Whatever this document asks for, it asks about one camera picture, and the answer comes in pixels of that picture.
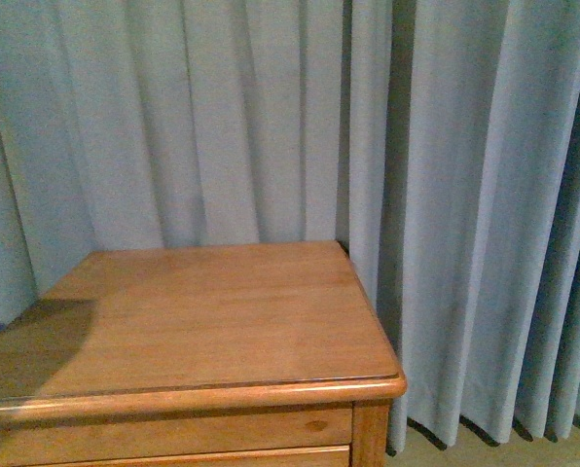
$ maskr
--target wooden drawer front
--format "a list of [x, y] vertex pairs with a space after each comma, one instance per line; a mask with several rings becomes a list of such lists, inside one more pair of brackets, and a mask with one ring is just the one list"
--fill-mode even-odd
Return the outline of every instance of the wooden drawer front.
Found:
[[17, 424], [0, 426], [0, 466], [347, 445], [350, 425], [350, 405]]
[[348, 446], [333, 446], [77, 462], [51, 467], [348, 467], [348, 462]]

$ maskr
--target nightstand top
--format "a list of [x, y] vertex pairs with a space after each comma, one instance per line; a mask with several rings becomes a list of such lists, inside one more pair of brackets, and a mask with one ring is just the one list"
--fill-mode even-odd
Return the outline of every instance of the nightstand top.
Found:
[[91, 253], [0, 334], [0, 409], [369, 380], [404, 391], [334, 241]]

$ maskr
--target curtain fold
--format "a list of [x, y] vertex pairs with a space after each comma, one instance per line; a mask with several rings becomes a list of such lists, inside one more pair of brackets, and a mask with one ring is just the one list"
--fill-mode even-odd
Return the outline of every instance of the curtain fold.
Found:
[[342, 240], [390, 418], [580, 417], [580, 2], [0, 1], [0, 325], [94, 249]]

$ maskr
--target wood grain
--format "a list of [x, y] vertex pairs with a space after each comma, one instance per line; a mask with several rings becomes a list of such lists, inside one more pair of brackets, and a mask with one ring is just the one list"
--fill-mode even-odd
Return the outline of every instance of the wood grain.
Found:
[[402, 377], [305, 382], [199, 390], [153, 391], [81, 397], [0, 400], [0, 423], [75, 417], [176, 413], [252, 407], [327, 404], [396, 397], [405, 392]]
[[197, 391], [236, 388], [248, 404], [256, 393], [263, 405], [292, 404], [309, 383], [349, 400], [353, 381], [359, 399], [396, 397], [405, 384], [333, 241], [92, 253], [0, 334], [8, 415], [84, 415], [85, 398], [134, 411], [163, 391], [172, 410], [188, 410], [200, 408]]
[[351, 406], [0, 425], [0, 466], [347, 445]]
[[275, 449], [146, 459], [76, 462], [51, 467], [348, 467], [348, 446]]
[[352, 466], [382, 467], [391, 400], [357, 402], [352, 409]]

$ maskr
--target floor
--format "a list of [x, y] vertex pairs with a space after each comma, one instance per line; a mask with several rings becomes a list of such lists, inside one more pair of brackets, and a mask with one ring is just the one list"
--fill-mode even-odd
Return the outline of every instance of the floor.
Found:
[[489, 446], [475, 434], [473, 427], [461, 425], [456, 445], [436, 447], [421, 427], [407, 431], [405, 450], [388, 456], [387, 467], [580, 467], [580, 429], [575, 426], [567, 440], [554, 443], [545, 438], [527, 441], [526, 434], [513, 430], [511, 440], [504, 445]]

